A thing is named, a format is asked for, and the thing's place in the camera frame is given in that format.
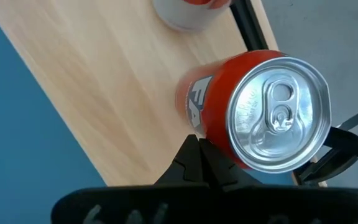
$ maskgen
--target second can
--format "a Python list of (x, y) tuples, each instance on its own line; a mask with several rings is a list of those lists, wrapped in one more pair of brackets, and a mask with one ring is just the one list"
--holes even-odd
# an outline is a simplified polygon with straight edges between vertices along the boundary
[(273, 50), (188, 72), (178, 84), (176, 106), (238, 165), (269, 173), (309, 161), (331, 127), (323, 76), (310, 64)]

